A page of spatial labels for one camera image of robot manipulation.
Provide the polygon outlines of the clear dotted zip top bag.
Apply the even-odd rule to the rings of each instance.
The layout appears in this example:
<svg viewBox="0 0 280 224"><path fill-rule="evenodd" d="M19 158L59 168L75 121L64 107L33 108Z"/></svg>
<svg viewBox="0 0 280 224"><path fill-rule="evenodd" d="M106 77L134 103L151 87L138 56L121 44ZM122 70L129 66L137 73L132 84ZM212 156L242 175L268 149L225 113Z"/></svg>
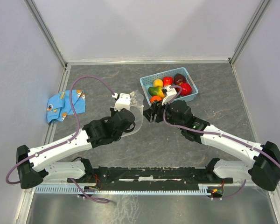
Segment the clear dotted zip top bag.
<svg viewBox="0 0 280 224"><path fill-rule="evenodd" d="M128 129L134 127L134 129L129 133L123 133L122 137L126 137L132 134L137 133L143 124L143 100L144 96L141 94L139 90L132 91L130 93L131 101L130 101L130 112L135 116L135 125L131 126Z"/></svg>

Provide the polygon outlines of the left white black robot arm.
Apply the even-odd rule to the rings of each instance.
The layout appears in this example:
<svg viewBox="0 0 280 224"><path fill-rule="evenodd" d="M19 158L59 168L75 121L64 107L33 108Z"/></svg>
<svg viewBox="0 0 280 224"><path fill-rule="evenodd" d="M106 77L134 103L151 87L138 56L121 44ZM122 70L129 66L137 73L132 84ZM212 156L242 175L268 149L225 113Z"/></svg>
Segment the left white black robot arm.
<svg viewBox="0 0 280 224"><path fill-rule="evenodd" d="M47 181L71 182L72 179L89 182L94 177L91 163L87 159L74 162L60 160L72 154L108 145L130 134L136 126L135 115L126 109L110 117L93 120L78 133L41 147L17 148L16 162L20 186L29 189Z"/></svg>

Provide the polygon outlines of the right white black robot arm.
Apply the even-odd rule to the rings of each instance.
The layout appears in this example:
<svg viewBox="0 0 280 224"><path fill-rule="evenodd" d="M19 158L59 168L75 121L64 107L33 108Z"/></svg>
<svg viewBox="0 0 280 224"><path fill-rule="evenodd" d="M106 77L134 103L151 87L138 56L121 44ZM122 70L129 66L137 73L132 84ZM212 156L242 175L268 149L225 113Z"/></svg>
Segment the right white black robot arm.
<svg viewBox="0 0 280 224"><path fill-rule="evenodd" d="M267 191L274 191L280 182L280 150L276 144L265 144L244 140L224 132L209 122L192 114L185 101L171 104L153 102L143 112L150 122L165 122L181 130L189 141L217 148L237 158L237 161L219 159L214 166L205 170L205 178L216 182L220 178L252 181Z"/></svg>

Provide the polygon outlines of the green yellow toy mango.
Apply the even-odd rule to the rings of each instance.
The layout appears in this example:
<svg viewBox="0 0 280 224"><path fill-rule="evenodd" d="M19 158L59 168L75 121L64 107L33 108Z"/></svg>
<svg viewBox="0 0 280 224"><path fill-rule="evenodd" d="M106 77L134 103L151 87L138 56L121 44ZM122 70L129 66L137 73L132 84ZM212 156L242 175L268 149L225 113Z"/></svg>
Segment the green yellow toy mango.
<svg viewBox="0 0 280 224"><path fill-rule="evenodd" d="M162 87L149 87L148 93L153 96L159 96L161 98L165 98L165 94L162 91Z"/></svg>

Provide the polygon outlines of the orange toy tangerine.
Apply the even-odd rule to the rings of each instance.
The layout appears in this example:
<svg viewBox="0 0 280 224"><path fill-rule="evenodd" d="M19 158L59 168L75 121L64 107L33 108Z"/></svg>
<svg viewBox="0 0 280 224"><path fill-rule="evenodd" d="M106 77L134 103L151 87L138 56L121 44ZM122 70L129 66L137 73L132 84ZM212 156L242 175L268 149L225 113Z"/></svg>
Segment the orange toy tangerine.
<svg viewBox="0 0 280 224"><path fill-rule="evenodd" d="M162 97L160 97L160 96L152 96L150 98L150 103L153 104L154 101L162 101Z"/></svg>

